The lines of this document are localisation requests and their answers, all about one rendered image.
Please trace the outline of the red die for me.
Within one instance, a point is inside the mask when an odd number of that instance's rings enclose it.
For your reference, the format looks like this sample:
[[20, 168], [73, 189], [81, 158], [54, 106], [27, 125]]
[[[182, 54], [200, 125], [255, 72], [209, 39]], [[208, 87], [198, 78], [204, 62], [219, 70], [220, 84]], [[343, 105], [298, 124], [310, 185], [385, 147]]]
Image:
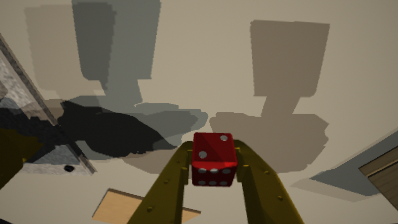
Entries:
[[230, 133], [194, 133], [192, 150], [194, 186], [230, 187], [238, 160]]

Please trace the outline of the tan flat mat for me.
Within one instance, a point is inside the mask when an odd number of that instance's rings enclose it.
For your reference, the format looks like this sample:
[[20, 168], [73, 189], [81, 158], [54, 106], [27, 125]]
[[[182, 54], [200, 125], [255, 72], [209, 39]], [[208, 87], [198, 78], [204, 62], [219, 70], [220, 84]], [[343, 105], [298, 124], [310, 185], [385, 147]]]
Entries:
[[[111, 224], [126, 224], [144, 197], [109, 188], [92, 220]], [[201, 211], [183, 207], [182, 223], [198, 216]]]

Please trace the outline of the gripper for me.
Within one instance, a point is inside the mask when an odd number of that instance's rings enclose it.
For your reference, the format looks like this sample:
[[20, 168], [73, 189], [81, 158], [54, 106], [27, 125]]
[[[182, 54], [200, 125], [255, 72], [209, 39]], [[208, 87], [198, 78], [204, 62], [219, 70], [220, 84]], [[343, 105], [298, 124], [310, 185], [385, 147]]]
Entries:
[[[247, 144], [233, 142], [248, 224], [304, 224], [277, 173]], [[177, 149], [127, 224], [182, 224], [192, 150], [193, 141]]]

